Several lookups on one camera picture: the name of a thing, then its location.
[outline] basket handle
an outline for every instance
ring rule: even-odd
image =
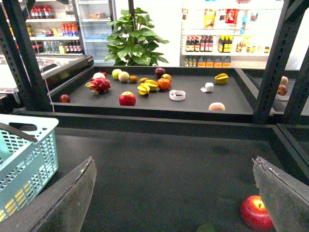
[[[31,142],[37,142],[38,140],[33,136],[33,135],[29,135],[27,133],[22,132],[19,129],[16,129],[15,127],[12,127],[10,125],[4,124],[0,122],[0,129],[5,130],[9,133],[12,133],[14,135],[17,135],[23,139],[27,139]]]

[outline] light blue plastic basket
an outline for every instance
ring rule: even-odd
[[[58,169],[55,118],[1,115],[0,122],[32,124],[36,143],[0,129],[0,222],[30,203]]]

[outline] glass door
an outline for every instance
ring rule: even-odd
[[[112,66],[114,61],[105,62],[108,54],[106,39],[112,33],[111,25],[114,0],[75,0],[80,31],[87,55],[92,55],[96,66]]]

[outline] dragon fruit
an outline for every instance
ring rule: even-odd
[[[93,79],[91,78],[91,81],[89,81],[85,87],[88,87],[92,90],[92,92],[99,93],[105,93],[110,87],[111,82],[103,77]]]

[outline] potted plant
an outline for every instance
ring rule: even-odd
[[[122,10],[123,17],[109,22],[113,25],[112,34],[107,37],[111,42],[105,61],[115,60],[117,66],[158,66],[158,61],[168,63],[161,57],[163,53],[154,52],[159,44],[167,44],[151,30],[155,26],[151,23],[149,14],[141,8],[135,9],[135,16],[131,18],[129,10]]]

